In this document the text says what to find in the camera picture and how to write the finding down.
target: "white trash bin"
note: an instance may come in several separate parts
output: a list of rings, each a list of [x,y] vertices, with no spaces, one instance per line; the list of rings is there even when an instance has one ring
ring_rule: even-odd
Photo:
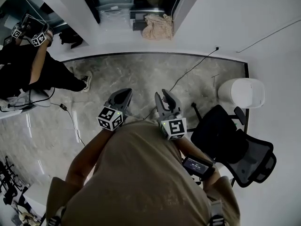
[[[256,79],[239,78],[226,81],[219,87],[217,94],[221,101],[245,109],[261,107],[265,102],[264,84]]]

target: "black and white cube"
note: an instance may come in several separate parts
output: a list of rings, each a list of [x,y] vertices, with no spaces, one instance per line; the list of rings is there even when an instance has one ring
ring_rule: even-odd
[[[101,127],[114,131],[123,122],[123,114],[121,111],[103,106],[97,119]]]
[[[22,32],[18,30],[17,25],[15,25],[13,30],[11,31],[11,36],[17,39],[20,37],[21,33]]]
[[[34,37],[32,38],[32,44],[35,47],[40,46],[46,39],[47,38],[43,32],[38,33],[38,34],[34,35]]]
[[[167,140],[180,139],[187,133],[186,118],[161,121],[160,129]]]

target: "black pants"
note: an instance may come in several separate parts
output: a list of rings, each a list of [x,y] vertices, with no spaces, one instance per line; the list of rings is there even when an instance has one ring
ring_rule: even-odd
[[[51,87],[81,91],[86,87],[86,84],[77,79],[62,62],[54,60],[47,53],[40,78],[31,84],[29,89],[50,89]]]

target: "floor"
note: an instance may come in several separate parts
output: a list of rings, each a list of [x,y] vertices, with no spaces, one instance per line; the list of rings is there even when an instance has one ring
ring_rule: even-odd
[[[64,103],[72,113],[77,132],[87,144],[100,130],[96,120],[100,107],[112,92],[132,88],[129,111],[143,118],[154,107],[155,92],[170,89],[184,72],[202,57],[171,54],[134,54],[88,58],[65,63],[78,77],[91,70],[94,77],[88,93],[57,89],[52,103]],[[243,63],[205,59],[173,89],[181,100],[188,128],[219,103],[216,89],[225,81],[245,77]],[[233,108],[226,107],[233,114]],[[156,118],[155,111],[150,119]],[[17,173],[29,183],[45,184],[56,176],[65,178],[72,159],[83,148],[67,112],[56,105],[36,107],[28,113],[0,120],[0,159],[15,164]]]

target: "black shirt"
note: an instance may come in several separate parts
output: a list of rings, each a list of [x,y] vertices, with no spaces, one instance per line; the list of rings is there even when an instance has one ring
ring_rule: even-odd
[[[0,50],[0,98],[19,94],[31,79],[32,63],[38,48],[33,45],[8,45]]]

